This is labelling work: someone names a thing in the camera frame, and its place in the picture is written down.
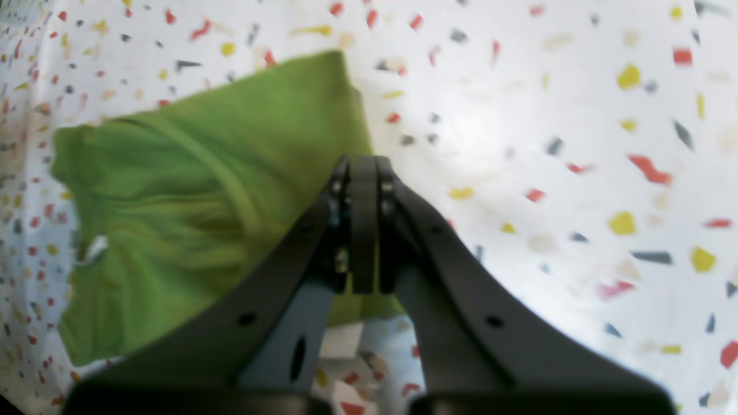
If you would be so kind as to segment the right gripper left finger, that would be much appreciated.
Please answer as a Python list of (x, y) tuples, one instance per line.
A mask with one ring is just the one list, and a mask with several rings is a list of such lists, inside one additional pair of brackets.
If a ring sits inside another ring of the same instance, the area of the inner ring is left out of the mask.
[(66, 414), (332, 414), (311, 394), (345, 240), (349, 157), (272, 253), (223, 299), (90, 376)]

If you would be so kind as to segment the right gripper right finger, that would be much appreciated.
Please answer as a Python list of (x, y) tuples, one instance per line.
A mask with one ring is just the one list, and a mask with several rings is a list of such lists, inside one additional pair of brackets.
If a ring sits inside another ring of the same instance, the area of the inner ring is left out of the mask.
[(545, 322), (378, 158), (379, 271), (415, 328), (409, 414), (672, 414), (667, 392)]

